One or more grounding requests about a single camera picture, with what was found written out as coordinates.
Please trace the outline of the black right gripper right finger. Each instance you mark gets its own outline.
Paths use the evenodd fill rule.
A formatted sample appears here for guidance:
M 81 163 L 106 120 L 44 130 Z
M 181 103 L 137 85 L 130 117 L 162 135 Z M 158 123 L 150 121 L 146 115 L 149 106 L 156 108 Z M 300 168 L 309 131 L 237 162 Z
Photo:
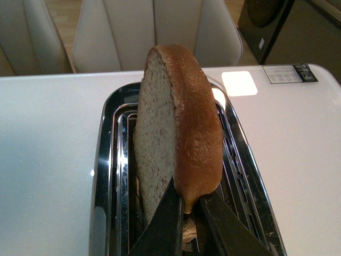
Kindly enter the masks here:
M 271 255 L 216 193 L 198 200 L 200 255 Z

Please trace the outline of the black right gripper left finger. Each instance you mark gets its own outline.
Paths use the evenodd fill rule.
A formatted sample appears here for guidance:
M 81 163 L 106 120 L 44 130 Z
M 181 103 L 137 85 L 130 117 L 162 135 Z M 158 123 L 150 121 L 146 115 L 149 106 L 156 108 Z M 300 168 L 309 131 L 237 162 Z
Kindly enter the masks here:
M 171 179 L 152 220 L 129 255 L 181 255 L 183 215 L 184 200 Z

